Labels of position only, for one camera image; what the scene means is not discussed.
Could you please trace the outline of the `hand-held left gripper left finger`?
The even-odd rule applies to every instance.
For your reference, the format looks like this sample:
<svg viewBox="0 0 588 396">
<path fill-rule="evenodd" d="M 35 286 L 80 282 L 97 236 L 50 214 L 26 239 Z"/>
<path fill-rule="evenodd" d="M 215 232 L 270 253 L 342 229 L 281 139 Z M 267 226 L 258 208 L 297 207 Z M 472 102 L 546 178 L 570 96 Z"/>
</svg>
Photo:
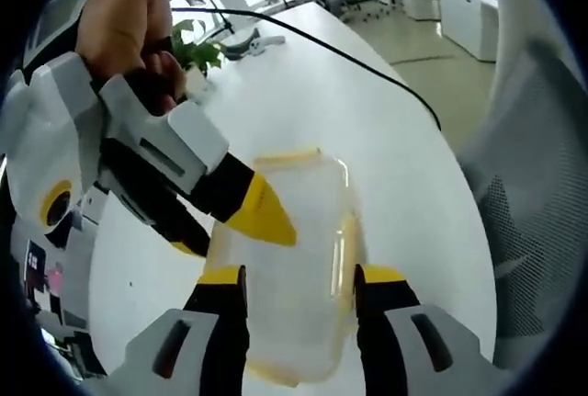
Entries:
<svg viewBox="0 0 588 396">
<path fill-rule="evenodd" d="M 240 395 L 250 345 L 244 266 L 204 273 L 182 310 L 133 338 L 111 395 Z"/>
</svg>

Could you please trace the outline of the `person's right hand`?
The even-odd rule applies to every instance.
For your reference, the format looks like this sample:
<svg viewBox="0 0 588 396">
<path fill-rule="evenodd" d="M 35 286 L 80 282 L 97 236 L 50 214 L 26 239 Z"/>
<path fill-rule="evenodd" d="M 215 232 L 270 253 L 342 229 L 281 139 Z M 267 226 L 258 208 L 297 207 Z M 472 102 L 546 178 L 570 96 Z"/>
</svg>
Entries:
<svg viewBox="0 0 588 396">
<path fill-rule="evenodd" d="M 186 91 L 181 66 L 161 48 L 161 41 L 169 38 L 171 31 L 169 0 L 87 0 L 75 52 L 101 82 L 139 69 L 165 80 L 166 89 L 146 103 L 151 114 L 161 116 L 172 110 Z"/>
</svg>

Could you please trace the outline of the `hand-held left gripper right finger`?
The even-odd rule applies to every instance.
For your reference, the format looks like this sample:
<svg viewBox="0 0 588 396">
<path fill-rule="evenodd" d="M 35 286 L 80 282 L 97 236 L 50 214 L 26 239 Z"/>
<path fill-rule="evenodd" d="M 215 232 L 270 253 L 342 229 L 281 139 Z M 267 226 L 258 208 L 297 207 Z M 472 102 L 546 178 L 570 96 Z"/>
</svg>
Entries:
<svg viewBox="0 0 588 396">
<path fill-rule="evenodd" d="M 357 346 L 367 395 L 499 395 L 511 380 L 479 338 L 386 266 L 357 265 Z"/>
</svg>

